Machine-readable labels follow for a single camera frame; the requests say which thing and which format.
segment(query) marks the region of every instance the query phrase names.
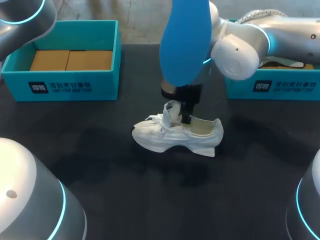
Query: black tabletop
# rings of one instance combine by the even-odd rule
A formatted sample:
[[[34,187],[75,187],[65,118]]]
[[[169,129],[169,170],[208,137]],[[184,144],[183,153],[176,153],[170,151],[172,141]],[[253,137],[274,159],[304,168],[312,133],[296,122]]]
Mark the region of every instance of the black tabletop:
[[[213,70],[194,115],[221,119],[220,153],[155,153],[131,128],[162,112],[161,81],[158,45],[124,45],[117,101],[16,103],[3,83],[0,136],[74,193],[88,240],[286,240],[286,206],[320,148],[320,102],[228,100]]]

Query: robotic arm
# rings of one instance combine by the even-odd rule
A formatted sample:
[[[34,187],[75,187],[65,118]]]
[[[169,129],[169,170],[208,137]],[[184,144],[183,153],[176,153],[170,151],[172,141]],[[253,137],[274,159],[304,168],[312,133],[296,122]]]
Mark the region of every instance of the robotic arm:
[[[56,20],[52,0],[0,0],[0,60],[48,34]]]
[[[288,17],[273,10],[255,10],[237,22],[219,17],[209,3],[211,58],[221,73],[234,80],[250,78],[265,57],[306,64],[320,63],[320,19]]]

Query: shoe tongue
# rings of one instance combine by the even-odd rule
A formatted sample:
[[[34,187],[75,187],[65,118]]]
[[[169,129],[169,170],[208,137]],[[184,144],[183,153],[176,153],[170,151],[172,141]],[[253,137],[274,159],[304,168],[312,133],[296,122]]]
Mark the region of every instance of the shoe tongue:
[[[169,101],[164,105],[162,122],[167,127],[171,126],[171,122],[177,120],[180,112],[181,104],[178,101]]]

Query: logo on box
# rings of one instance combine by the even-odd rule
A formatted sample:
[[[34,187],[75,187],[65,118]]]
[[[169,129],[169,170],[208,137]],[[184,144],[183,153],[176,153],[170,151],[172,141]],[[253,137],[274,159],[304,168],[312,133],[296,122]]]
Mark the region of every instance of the logo on box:
[[[253,92],[267,93],[272,85],[271,80],[257,80],[255,81]]]
[[[31,82],[29,82],[29,86],[31,88],[31,91],[34,94],[47,94],[47,93],[49,93],[47,86],[43,81],[31,81]]]

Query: white sneaker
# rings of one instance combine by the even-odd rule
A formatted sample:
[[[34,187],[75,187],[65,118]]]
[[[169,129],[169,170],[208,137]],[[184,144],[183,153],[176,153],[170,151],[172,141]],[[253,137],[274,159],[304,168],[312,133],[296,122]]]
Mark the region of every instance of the white sneaker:
[[[133,139],[142,147],[163,153],[173,146],[185,146],[195,154],[214,157],[215,147],[221,142],[224,128],[221,121],[207,121],[191,116],[190,124],[181,123],[181,105],[169,101],[163,114],[150,115],[134,125]]]

